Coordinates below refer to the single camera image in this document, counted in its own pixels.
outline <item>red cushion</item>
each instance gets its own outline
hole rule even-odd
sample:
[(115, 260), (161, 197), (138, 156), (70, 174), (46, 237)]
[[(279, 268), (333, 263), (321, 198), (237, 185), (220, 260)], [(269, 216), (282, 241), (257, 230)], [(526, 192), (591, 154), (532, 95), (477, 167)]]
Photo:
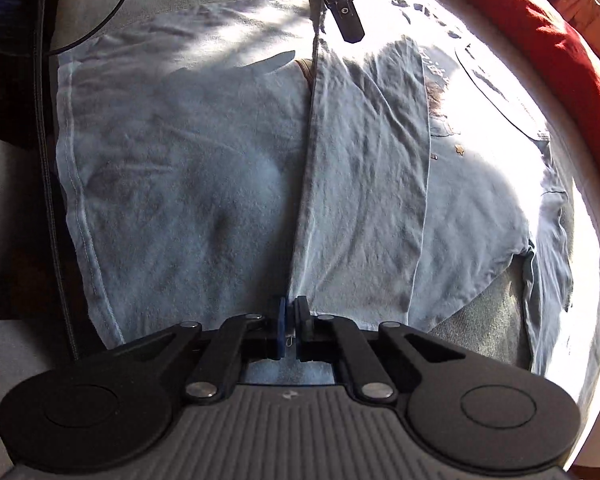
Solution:
[(600, 172), (600, 60), (547, 0), (467, 0), (531, 61), (560, 99)]

